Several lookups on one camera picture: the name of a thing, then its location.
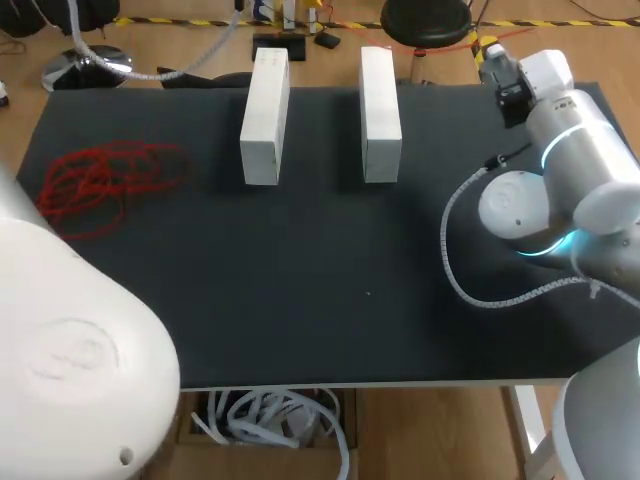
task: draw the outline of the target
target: black cable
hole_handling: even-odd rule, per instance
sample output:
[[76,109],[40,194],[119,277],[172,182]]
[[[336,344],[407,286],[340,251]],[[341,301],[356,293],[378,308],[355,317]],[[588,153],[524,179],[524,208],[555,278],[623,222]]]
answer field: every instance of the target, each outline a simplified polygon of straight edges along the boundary
[[478,35],[478,37],[480,37],[480,35],[478,33],[478,29],[480,28],[480,22],[482,22],[482,17],[484,17],[484,14],[487,11],[487,8],[489,8],[489,4],[490,3],[491,3],[491,0],[486,0],[484,2],[484,5],[482,6],[482,9],[480,10],[480,15],[478,15],[478,20],[476,20],[476,25],[475,25],[475,27],[471,28],[471,30],[475,30],[476,35]]
[[492,170],[495,170],[498,167],[502,167],[509,160],[517,157],[522,152],[524,152],[527,148],[530,148],[530,147],[531,147],[531,142],[527,142],[522,147],[518,148],[517,150],[514,150],[511,153],[507,153],[505,155],[495,155],[495,156],[491,157],[490,159],[488,159],[486,162],[484,162],[484,168],[486,168],[487,171],[490,172]]
[[569,3],[571,3],[572,5],[578,7],[580,10],[582,10],[583,12],[587,13],[588,15],[591,15],[594,18],[597,18],[598,20],[604,20],[606,22],[628,22],[630,20],[636,20],[638,18],[640,18],[640,15],[636,15],[635,17],[627,17],[627,18],[607,18],[607,17],[602,17],[600,15],[597,15],[595,13],[593,13],[590,10],[587,10],[585,7],[583,7],[582,5],[580,5],[578,2],[576,2],[575,0],[568,0]]

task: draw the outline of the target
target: white robot body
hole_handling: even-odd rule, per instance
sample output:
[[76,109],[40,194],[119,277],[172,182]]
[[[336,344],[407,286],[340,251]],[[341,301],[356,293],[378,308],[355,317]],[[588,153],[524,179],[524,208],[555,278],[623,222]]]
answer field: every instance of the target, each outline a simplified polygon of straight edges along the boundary
[[0,478],[127,479],[174,417],[171,338],[0,177]]

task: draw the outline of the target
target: white block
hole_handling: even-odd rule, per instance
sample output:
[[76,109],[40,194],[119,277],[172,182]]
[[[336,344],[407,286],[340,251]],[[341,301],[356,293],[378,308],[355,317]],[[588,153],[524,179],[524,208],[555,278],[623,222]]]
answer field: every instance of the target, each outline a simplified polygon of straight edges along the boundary
[[240,132],[244,180],[277,185],[289,106],[289,54],[286,48],[259,48]]
[[402,151],[402,130],[393,54],[389,49],[362,47],[360,118],[365,182],[396,182]]
[[282,28],[296,28],[296,0],[282,0]]

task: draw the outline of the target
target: black stool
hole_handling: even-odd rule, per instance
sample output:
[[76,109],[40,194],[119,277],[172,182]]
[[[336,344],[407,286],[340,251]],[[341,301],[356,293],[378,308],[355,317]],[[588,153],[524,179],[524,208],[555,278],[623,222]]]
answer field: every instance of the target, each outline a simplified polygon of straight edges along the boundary
[[387,0],[380,22],[395,41],[415,48],[411,83],[422,83],[426,50],[462,40],[471,30],[471,11],[462,0]]

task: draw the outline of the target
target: white cable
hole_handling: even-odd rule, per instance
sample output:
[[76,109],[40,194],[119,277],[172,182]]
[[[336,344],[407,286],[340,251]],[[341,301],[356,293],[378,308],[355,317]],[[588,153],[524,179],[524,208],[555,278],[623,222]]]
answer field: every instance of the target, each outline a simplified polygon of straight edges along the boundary
[[456,203],[456,200],[458,199],[458,197],[462,195],[462,192],[464,192],[469,187],[469,185],[476,182],[487,173],[488,173],[488,170],[483,167],[479,169],[476,173],[471,175],[471,177],[469,177],[462,185],[460,185],[458,189],[453,193],[453,195],[451,195],[451,198],[447,202],[447,206],[444,209],[444,213],[442,214],[442,222],[440,223],[440,253],[442,254],[442,263],[444,265],[444,272],[447,275],[447,278],[449,279],[449,283],[451,283],[451,286],[456,291],[456,293],[464,301],[476,307],[505,308],[505,307],[512,307],[514,305],[527,302],[529,300],[532,300],[542,295],[543,293],[547,293],[552,290],[555,290],[556,288],[564,287],[566,285],[573,285],[576,283],[585,283],[586,281],[580,277],[562,278],[560,280],[555,280],[553,282],[547,283],[546,285],[543,285],[541,287],[534,288],[530,292],[524,293],[515,298],[509,299],[509,300],[498,300],[494,302],[485,302],[485,301],[473,298],[462,289],[462,287],[456,280],[456,277],[454,276],[453,271],[451,270],[451,265],[449,263],[449,253],[447,251],[447,223],[449,222],[449,215],[451,214],[453,205]]
[[[223,436],[217,425],[217,420],[222,416],[222,411],[227,403],[228,390],[221,392],[219,403],[216,402],[218,392],[212,390],[209,393],[207,404],[209,425],[203,422],[195,412],[191,414],[191,418],[220,445],[258,444],[298,448],[305,437],[312,433],[309,429],[316,428],[318,415],[323,415],[331,425],[325,435],[335,432],[338,440],[338,448],[342,459],[338,480],[347,480],[349,474],[349,447],[347,446],[344,431],[340,426],[340,403],[331,390],[321,390],[325,391],[333,400],[336,408],[335,413],[319,402],[290,390],[260,389],[248,392],[235,401],[227,412],[227,426],[233,435],[232,438]],[[247,415],[238,418],[238,412],[249,402],[251,404]],[[272,430],[271,427],[282,423],[289,413],[300,408],[307,412],[309,418],[302,432],[293,437],[286,437]]]
[[458,189],[453,193],[453,195],[451,195],[451,198],[447,202],[447,205],[444,208],[444,212],[442,214],[442,222],[440,223],[440,253],[442,254],[442,263],[444,265],[444,272],[447,275],[447,278],[449,279],[449,283],[451,284],[453,289],[464,301],[480,308],[512,307],[514,305],[519,305],[526,301],[532,300],[544,293],[555,290],[556,288],[564,287],[566,285],[575,285],[577,283],[588,283],[591,285],[590,297],[592,299],[595,298],[600,288],[604,288],[605,290],[609,290],[610,292],[615,293],[618,297],[620,297],[622,300],[629,303],[630,305],[636,307],[637,309],[640,309],[640,301],[633,298],[631,295],[623,292],[619,288],[612,287],[611,285],[608,285],[599,280],[589,278],[582,273],[582,270],[578,266],[577,256],[578,256],[579,247],[577,243],[573,245],[570,255],[571,255],[571,265],[573,269],[576,271],[576,273],[580,275],[579,277],[567,277],[567,278],[562,278],[560,280],[555,280],[541,287],[534,288],[530,292],[524,293],[510,300],[498,300],[495,302],[485,302],[468,295],[467,292],[465,292],[462,289],[462,287],[456,280],[456,277],[453,274],[453,271],[451,270],[451,264],[449,263],[449,253],[447,251],[447,224],[449,222],[449,215],[451,214],[453,205],[456,203],[456,200],[458,199],[458,197],[462,195],[462,192],[464,192],[469,187],[469,185],[476,182],[477,180],[485,176],[487,173],[488,173],[488,170],[485,167],[482,167],[476,173],[471,175],[464,183],[462,183],[462,185],[458,187]]
[[137,73],[137,72],[123,72],[118,68],[115,68],[109,62],[107,62],[100,55],[96,54],[89,45],[87,45],[84,40],[82,40],[82,34],[80,32],[80,20],[78,16],[78,4],[76,0],[67,0],[69,5],[69,18],[71,20],[71,35],[73,36],[73,43],[75,44],[76,50],[89,57],[96,65],[109,70],[117,75],[126,78],[132,78],[135,80],[157,80],[159,82],[164,82],[167,80],[173,80],[175,78],[181,77],[185,73],[191,72],[193,70],[197,70],[200,68],[205,62],[207,62],[211,57],[213,57],[218,50],[222,48],[222,46],[227,43],[227,40],[231,37],[231,34],[238,26],[238,21],[240,20],[241,12],[236,10],[231,18],[231,22],[225,28],[222,36],[218,39],[218,41],[213,44],[202,56],[189,65],[187,68],[181,71],[163,73],[162,75],[149,75],[146,73]]

